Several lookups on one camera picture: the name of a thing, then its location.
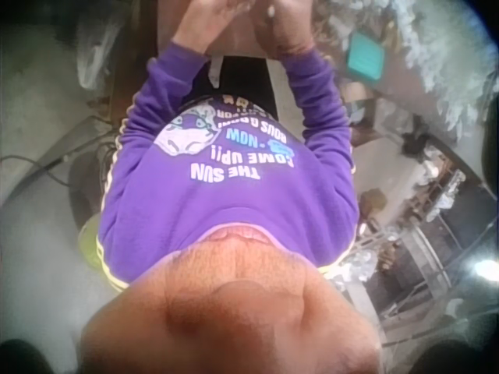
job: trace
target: graphic print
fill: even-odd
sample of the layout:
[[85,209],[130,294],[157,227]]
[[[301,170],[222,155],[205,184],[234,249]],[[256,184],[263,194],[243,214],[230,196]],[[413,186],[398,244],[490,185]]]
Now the graphic print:
[[200,104],[173,119],[154,141],[170,156],[198,154],[210,146],[221,130],[215,125],[217,112],[209,104]]

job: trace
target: floor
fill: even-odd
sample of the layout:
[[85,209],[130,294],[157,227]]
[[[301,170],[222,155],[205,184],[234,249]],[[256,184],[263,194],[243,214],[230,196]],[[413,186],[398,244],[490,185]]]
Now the floor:
[[[74,54],[54,41],[50,29],[14,28],[2,43],[2,156],[16,153],[38,160],[60,139],[58,148],[71,148],[101,133],[89,130],[94,124],[79,124],[90,112],[76,81]],[[285,72],[276,62],[269,62],[269,69],[281,121],[301,138],[303,117]],[[398,199],[404,197],[417,168],[398,149],[379,139],[354,152],[358,193],[379,187],[387,196],[399,191]],[[388,170],[387,162],[391,172],[376,171]],[[55,172],[64,180],[74,178],[73,165],[70,161]],[[42,176],[4,204],[29,170],[29,164],[17,161],[0,170],[2,340],[26,339],[42,350],[56,372],[73,372],[81,328],[115,292],[78,251],[82,218],[67,188]],[[392,173],[405,173],[404,184],[394,181]]]

